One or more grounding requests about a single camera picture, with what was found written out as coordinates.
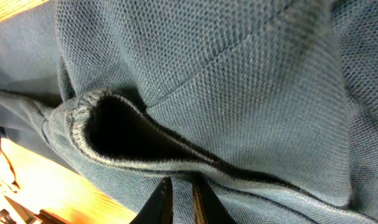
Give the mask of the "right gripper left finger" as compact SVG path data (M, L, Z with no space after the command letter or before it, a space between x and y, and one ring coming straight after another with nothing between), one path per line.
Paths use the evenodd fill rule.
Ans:
M173 190L170 177L163 178L130 224L172 224Z

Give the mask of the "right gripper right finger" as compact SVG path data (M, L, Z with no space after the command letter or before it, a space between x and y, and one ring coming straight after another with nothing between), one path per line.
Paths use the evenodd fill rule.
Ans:
M236 224L203 176L192 182L195 224Z

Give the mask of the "blue t-shirt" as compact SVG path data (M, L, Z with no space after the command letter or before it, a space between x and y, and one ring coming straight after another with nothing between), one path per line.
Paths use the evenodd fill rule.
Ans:
M378 1L49 1L0 23L0 131L134 212L378 223Z

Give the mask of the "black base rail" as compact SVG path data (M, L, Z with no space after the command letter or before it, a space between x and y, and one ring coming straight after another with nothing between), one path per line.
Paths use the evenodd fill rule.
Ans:
M67 220L47 212L40 210L33 213L22 205L0 198L0 224L68 224Z

